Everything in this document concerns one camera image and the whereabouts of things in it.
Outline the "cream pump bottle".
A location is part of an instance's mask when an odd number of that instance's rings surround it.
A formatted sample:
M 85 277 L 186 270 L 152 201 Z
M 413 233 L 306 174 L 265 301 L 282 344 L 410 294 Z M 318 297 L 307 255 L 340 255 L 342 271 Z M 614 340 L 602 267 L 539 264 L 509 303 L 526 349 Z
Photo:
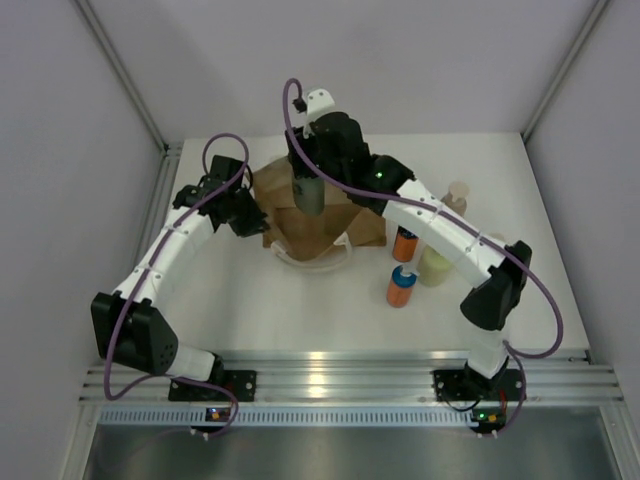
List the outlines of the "cream pump bottle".
M 497 241 L 502 242 L 502 243 L 505 243 L 505 242 L 506 242 L 505 237 L 504 237 L 502 234 L 500 234 L 500 233 L 490 233 L 490 234 L 489 234 L 489 237 L 490 237 L 492 240 L 497 240 Z

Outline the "beige round pump bottle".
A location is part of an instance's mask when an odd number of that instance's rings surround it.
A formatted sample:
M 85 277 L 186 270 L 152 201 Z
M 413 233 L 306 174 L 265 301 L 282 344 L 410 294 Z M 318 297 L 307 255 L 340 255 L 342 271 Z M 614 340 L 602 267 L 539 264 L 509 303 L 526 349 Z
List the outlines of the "beige round pump bottle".
M 467 211 L 469 193 L 470 187 L 465 182 L 453 181 L 449 184 L 441 201 L 457 215 L 463 217 Z

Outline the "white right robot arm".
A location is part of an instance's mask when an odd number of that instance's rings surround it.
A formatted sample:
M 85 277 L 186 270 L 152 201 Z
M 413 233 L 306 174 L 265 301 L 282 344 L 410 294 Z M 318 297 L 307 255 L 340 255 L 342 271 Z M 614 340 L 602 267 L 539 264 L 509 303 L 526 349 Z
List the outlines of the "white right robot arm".
M 507 365 L 507 318 L 519 304 L 532 251 L 481 233 L 434 197 L 416 173 L 396 158 L 377 154 L 359 124 L 333 111 L 304 126 L 285 126 L 295 168 L 339 188 L 349 200 L 396 223 L 443 256 L 468 282 L 460 304 L 475 337 L 465 368 L 467 389 L 488 397 L 500 388 Z

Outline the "orange bottle blue cap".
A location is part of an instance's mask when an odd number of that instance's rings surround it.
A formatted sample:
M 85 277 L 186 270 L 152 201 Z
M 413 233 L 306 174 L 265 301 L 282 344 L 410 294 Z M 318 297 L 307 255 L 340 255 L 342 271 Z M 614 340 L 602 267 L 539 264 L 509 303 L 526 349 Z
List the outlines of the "orange bottle blue cap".
M 417 275 L 403 265 L 396 266 L 390 277 L 386 293 L 388 304 L 394 308 L 405 307 L 411 298 Z

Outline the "yellow-green pump bottle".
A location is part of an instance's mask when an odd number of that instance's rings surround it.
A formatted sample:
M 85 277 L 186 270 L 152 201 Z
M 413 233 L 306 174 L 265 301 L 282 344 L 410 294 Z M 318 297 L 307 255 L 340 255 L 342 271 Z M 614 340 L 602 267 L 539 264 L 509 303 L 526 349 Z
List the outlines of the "yellow-green pump bottle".
M 435 249 L 426 246 L 418 263 L 418 281 L 426 287 L 443 284 L 453 265 Z

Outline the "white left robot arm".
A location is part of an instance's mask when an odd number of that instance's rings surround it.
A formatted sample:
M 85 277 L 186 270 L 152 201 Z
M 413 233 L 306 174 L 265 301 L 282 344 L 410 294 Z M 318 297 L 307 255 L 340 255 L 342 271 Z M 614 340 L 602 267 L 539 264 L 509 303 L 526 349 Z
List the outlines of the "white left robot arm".
M 221 361 L 213 353 L 181 342 L 163 315 L 187 267 L 222 225 L 246 238 L 268 229 L 266 214 L 243 184 L 243 163 L 216 155 L 196 185 L 183 187 L 165 225 L 131 274 L 111 294 L 99 293 L 91 318 L 101 358 L 153 376 L 191 379 L 207 400 L 226 386 Z

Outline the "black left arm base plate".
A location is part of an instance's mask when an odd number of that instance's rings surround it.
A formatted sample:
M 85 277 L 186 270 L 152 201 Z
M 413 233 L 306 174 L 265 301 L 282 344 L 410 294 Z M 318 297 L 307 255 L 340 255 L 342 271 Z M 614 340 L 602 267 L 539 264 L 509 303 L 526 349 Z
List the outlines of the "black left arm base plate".
M 239 402 L 255 400 L 258 373 L 255 370 L 226 370 L 218 383 L 173 378 L 168 400 L 171 402 L 223 402 L 232 395 Z

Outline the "olive bottle beige cap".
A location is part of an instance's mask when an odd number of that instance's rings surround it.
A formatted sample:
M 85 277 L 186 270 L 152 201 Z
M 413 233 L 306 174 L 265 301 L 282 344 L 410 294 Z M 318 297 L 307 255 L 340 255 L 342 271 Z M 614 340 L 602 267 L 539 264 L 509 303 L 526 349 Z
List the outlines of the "olive bottle beige cap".
M 292 177 L 295 206 L 305 215 L 319 216 L 325 207 L 325 183 L 319 177 Z

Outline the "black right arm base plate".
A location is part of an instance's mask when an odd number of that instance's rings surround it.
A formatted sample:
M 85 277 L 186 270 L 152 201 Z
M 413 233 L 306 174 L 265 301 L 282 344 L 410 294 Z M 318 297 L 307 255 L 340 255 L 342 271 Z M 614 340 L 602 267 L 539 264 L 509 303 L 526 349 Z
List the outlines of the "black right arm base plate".
M 520 371 L 511 368 L 491 379 L 467 368 L 438 369 L 432 376 L 436 398 L 447 402 L 498 402 L 502 398 L 513 402 L 520 398 L 523 387 Z

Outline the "orange bottle dark cap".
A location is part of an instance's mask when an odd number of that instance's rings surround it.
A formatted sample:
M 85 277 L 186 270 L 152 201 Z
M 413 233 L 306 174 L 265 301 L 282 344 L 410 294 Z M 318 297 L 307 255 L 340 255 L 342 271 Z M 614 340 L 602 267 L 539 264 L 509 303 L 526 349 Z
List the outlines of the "orange bottle dark cap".
M 392 250 L 393 258 L 401 263 L 410 262 L 418 245 L 419 238 L 406 228 L 399 226 Z

